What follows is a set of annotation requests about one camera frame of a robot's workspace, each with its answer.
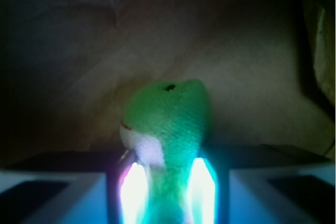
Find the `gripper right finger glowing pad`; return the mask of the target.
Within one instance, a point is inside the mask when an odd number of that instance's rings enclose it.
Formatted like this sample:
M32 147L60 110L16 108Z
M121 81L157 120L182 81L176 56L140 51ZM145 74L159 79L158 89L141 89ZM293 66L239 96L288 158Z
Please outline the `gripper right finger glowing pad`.
M292 145L204 145L192 223L335 223L335 162Z

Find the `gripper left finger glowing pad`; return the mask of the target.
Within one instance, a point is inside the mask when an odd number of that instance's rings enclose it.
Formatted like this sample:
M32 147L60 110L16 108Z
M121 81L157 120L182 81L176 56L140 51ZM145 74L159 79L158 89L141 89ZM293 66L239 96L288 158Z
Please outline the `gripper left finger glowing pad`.
M132 153L39 154L1 170L1 223L140 223L146 191Z

